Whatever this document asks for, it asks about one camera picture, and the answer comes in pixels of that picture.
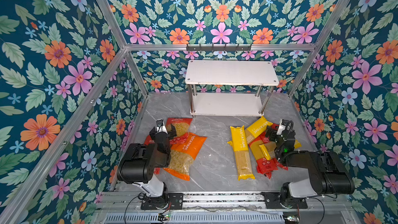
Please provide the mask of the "yellow spaghetti pack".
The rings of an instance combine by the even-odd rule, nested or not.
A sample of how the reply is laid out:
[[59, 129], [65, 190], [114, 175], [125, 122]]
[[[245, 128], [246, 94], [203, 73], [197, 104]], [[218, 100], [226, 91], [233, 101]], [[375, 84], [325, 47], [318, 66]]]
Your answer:
[[270, 161], [272, 159], [281, 160], [284, 159], [288, 154], [295, 151], [296, 148], [302, 147], [302, 144], [295, 140], [291, 141], [279, 141], [279, 142], [263, 142], [260, 144], [260, 151], [264, 155], [265, 159]]
[[237, 179], [255, 179], [251, 166], [251, 159], [245, 134], [245, 126], [230, 127], [230, 130], [232, 140], [228, 143], [232, 146], [234, 151]]
[[259, 137], [264, 131], [266, 131], [268, 126], [272, 126], [273, 123], [269, 122], [265, 117], [260, 117], [252, 125], [245, 128], [245, 135], [247, 144], [253, 142], [257, 137]]

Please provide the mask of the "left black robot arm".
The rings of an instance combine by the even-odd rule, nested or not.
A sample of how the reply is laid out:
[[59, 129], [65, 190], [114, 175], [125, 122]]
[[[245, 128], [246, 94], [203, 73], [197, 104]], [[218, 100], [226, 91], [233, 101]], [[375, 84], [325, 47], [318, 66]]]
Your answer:
[[141, 189], [143, 200], [157, 209], [168, 207], [170, 198], [166, 184], [155, 176], [154, 170], [170, 165], [170, 139], [176, 135], [175, 127], [170, 130], [163, 124], [154, 127], [150, 131], [154, 142], [130, 144], [118, 166], [117, 179]]

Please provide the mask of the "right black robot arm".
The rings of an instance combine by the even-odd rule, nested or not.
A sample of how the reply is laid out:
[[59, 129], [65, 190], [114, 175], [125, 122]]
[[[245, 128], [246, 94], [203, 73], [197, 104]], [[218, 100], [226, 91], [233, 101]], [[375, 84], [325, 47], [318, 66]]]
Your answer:
[[290, 128], [282, 131], [267, 127], [265, 137], [271, 149], [267, 158], [275, 159], [280, 165], [306, 169], [308, 178], [286, 182], [282, 185], [276, 201], [285, 208], [300, 207], [306, 198], [325, 195], [351, 195], [354, 182], [335, 152], [295, 150], [295, 131]]

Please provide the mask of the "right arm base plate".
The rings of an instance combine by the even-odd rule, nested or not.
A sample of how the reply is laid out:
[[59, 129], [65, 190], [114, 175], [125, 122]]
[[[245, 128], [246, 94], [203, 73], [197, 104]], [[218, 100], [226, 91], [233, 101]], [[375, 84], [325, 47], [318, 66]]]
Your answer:
[[261, 192], [267, 209], [308, 209], [304, 198], [292, 198], [276, 192]]

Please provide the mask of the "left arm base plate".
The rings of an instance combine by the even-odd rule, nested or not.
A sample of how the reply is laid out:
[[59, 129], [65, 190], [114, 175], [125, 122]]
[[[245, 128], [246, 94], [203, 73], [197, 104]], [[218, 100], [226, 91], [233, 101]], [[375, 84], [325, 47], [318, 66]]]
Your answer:
[[142, 200], [141, 210], [181, 210], [183, 197], [183, 193], [167, 193], [160, 197], [146, 197]]

